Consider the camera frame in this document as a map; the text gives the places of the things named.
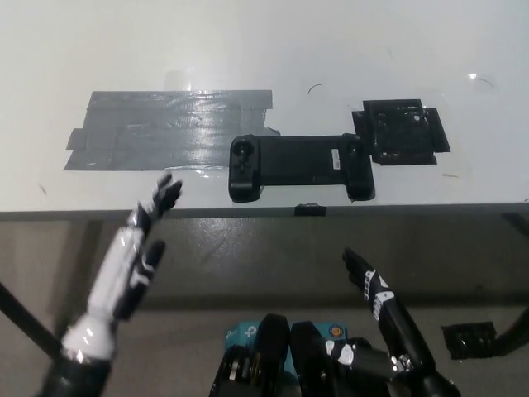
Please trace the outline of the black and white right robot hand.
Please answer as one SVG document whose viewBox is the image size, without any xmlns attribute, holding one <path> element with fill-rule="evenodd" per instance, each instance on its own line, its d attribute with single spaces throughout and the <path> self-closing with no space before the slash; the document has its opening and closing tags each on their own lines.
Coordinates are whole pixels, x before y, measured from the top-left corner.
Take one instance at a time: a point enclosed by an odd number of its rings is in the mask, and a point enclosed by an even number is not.
<svg viewBox="0 0 529 397">
<path fill-rule="evenodd" d="M 436 363 L 410 313 L 382 275 L 350 248 L 343 253 L 350 281 L 356 285 L 378 324 L 387 352 L 353 342 L 326 342 L 326 354 L 338 364 L 382 380 L 421 381 L 437 377 Z"/>
</svg>

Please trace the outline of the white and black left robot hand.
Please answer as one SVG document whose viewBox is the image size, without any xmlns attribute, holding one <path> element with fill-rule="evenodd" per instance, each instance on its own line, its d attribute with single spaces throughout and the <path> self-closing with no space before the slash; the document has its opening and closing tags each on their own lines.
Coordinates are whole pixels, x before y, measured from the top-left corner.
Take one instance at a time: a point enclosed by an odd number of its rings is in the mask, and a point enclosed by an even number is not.
<svg viewBox="0 0 529 397">
<path fill-rule="evenodd" d="M 163 255 L 161 245 L 153 246 L 153 260 L 148 261 L 146 239 L 155 223 L 174 207 L 181 188 L 180 181 L 164 172 L 151 198 L 139 202 L 117 229 L 93 282 L 86 311 L 62 338 L 62 355 L 79 364 L 115 358 L 119 323 L 135 310 Z"/>
</svg>

